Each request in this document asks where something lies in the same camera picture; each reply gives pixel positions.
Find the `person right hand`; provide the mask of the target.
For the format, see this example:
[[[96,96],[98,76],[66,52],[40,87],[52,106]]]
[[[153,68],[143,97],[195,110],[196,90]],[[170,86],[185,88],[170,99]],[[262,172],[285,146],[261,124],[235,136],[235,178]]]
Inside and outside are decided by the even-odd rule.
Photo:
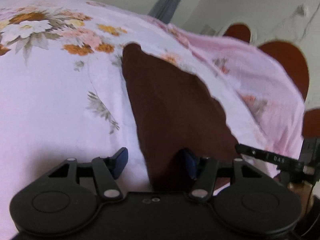
[[[289,183],[287,188],[300,197],[302,211],[300,219],[302,219],[312,208],[314,204],[313,187],[308,182],[302,184]]]

